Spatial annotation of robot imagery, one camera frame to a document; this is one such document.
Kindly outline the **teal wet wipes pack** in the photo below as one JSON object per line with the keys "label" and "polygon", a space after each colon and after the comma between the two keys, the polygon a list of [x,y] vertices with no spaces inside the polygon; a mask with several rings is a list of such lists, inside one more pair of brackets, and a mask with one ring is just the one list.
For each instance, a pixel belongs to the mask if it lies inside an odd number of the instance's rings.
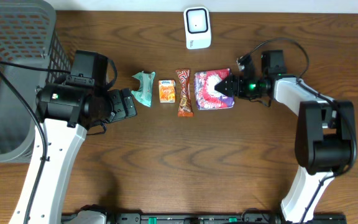
{"label": "teal wet wipes pack", "polygon": [[135,97],[135,99],[143,104],[144,106],[151,107],[152,106],[152,89],[153,82],[155,78],[155,72],[145,73],[139,72],[132,76],[136,80],[139,81],[139,89],[132,90],[131,93]]}

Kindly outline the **red purple noodle packet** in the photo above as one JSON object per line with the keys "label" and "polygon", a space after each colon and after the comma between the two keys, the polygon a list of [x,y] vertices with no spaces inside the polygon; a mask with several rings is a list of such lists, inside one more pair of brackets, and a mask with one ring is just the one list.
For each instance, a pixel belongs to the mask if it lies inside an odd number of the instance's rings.
{"label": "red purple noodle packet", "polygon": [[229,68],[195,73],[195,99],[199,110],[221,110],[234,106],[233,97],[223,95],[214,88],[230,74]]}

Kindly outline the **orange tissue box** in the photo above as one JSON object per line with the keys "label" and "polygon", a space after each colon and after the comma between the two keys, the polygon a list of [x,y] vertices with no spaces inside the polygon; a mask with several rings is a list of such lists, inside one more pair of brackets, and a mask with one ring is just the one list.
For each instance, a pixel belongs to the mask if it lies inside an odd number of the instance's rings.
{"label": "orange tissue box", "polygon": [[158,81],[159,100],[161,103],[174,103],[176,100],[175,81]]}

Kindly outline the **orange brown snack bar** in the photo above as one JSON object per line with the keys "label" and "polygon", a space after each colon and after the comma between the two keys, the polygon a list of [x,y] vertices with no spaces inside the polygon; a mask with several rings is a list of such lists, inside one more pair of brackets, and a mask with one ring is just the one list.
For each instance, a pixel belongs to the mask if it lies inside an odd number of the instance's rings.
{"label": "orange brown snack bar", "polygon": [[193,117],[193,110],[191,107],[191,97],[190,97],[190,70],[189,69],[179,69],[176,70],[178,75],[181,91],[180,91],[180,100],[178,107],[178,117]]}

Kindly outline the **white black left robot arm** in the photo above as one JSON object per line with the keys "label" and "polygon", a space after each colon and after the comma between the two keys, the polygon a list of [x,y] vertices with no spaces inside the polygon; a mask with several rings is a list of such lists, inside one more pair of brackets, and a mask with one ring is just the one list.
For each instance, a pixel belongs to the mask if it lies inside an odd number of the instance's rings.
{"label": "white black left robot arm", "polygon": [[60,223],[76,155],[93,126],[136,116],[131,91],[48,84],[37,94],[32,158],[11,223]]}

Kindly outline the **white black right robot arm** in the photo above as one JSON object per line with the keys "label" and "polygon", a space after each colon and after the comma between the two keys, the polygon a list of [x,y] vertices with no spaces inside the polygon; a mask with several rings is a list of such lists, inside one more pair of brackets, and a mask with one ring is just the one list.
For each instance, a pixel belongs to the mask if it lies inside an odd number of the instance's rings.
{"label": "white black right robot arm", "polygon": [[337,101],[289,74],[282,50],[262,52],[262,77],[254,76],[250,54],[237,59],[241,76],[230,75],[214,89],[225,96],[285,105],[297,117],[295,155],[298,170],[274,219],[281,223],[307,223],[328,185],[355,164],[357,141],[354,106]]}

